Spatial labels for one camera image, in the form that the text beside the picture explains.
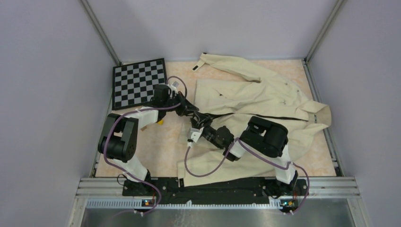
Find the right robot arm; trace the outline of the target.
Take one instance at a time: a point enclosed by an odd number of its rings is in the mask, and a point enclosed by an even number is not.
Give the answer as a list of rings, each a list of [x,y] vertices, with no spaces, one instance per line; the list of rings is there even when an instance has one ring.
[[[216,148],[223,150],[224,160],[238,161],[246,153],[274,167],[275,183],[265,189],[269,196],[277,199],[296,193],[298,172],[288,152],[288,130],[285,126],[258,116],[253,116],[239,137],[235,137],[226,126],[215,129],[212,118],[191,118],[187,145],[191,148],[199,138],[205,138]]]

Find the cream zip-up jacket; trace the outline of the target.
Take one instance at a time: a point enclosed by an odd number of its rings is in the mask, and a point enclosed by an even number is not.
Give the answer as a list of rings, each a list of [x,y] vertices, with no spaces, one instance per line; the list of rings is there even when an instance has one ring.
[[[315,134],[331,125],[330,107],[309,98],[299,86],[279,73],[241,57],[203,53],[198,66],[242,77],[242,81],[199,79],[194,104],[200,112],[214,114],[212,127],[226,126],[235,137],[248,121],[258,116],[288,129],[288,149],[292,160],[305,155]],[[222,151],[205,139],[198,146],[207,152],[177,163],[178,177],[185,186],[266,176],[273,166],[246,153],[238,161],[223,159]]]

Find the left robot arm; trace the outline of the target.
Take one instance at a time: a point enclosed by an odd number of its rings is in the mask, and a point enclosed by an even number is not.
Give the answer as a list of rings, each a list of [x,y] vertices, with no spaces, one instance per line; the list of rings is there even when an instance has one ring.
[[[158,189],[151,183],[149,170],[135,155],[139,130],[160,122],[167,112],[189,116],[198,110],[175,86],[155,85],[148,105],[122,115],[111,113],[107,116],[98,152],[108,165],[124,173],[129,189],[139,195],[156,192]]]

